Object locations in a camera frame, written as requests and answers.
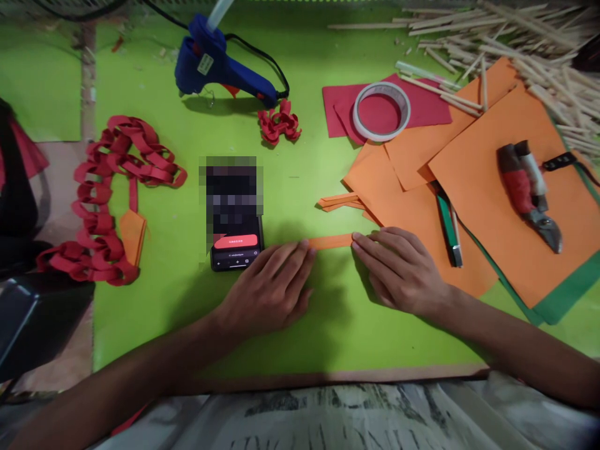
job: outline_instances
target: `tape roll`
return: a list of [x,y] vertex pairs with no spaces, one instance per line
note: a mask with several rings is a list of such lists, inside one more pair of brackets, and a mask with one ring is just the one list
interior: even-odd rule
[[[379,134],[367,129],[364,123],[361,121],[361,117],[359,114],[359,106],[361,101],[366,99],[367,97],[371,97],[372,95],[382,94],[386,97],[390,97],[393,101],[395,101],[400,108],[400,123],[398,128],[389,134]],[[393,83],[387,81],[380,81],[377,83],[370,84],[366,86],[354,102],[354,110],[352,111],[352,121],[354,122],[354,127],[358,133],[367,139],[370,139],[374,142],[386,142],[390,139],[395,138],[400,132],[406,128],[406,124],[411,118],[411,102],[408,99],[406,93],[396,86]]]

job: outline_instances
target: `pile of wooden sticks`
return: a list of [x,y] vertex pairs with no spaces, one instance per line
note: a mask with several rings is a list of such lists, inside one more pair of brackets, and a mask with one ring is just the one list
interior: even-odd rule
[[[421,39],[417,48],[455,74],[454,81],[482,77],[481,104],[461,99],[452,89],[456,87],[453,82],[437,89],[424,85],[425,89],[435,90],[447,102],[478,117],[488,108],[485,71],[506,56],[529,92],[546,105],[567,143],[591,159],[600,158],[600,77],[571,67],[579,49],[600,31],[597,6],[540,4],[513,9],[481,1],[469,10],[403,12],[413,17],[394,18],[391,24],[360,24],[360,28],[408,28],[409,36],[442,33],[437,39],[424,36],[428,39]],[[403,79],[414,83],[410,71],[401,71]]]

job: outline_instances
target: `phone screen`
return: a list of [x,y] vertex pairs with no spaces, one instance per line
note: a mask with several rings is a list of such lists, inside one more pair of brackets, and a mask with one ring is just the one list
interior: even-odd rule
[[256,166],[207,166],[206,214],[214,271],[244,269],[263,250]]

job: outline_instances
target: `hand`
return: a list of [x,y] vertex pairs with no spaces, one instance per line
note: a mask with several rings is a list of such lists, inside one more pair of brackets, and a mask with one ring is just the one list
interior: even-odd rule
[[450,301],[454,288],[442,280],[414,234],[384,227],[369,237],[353,233],[352,238],[352,248],[369,269],[371,284],[384,305],[431,318]]
[[278,331],[297,321],[308,308],[313,289],[303,290],[316,250],[308,241],[271,246],[240,275],[213,312],[219,328],[246,339]]

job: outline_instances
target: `blue glue gun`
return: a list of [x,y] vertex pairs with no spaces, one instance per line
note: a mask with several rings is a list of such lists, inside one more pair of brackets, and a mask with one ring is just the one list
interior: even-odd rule
[[227,56],[225,36],[219,29],[210,32],[206,21],[206,17],[197,14],[189,24],[191,36],[183,38],[175,67],[179,96],[200,93],[208,83],[220,83],[234,98],[242,90],[261,100],[266,109],[274,108],[278,100],[275,87]]

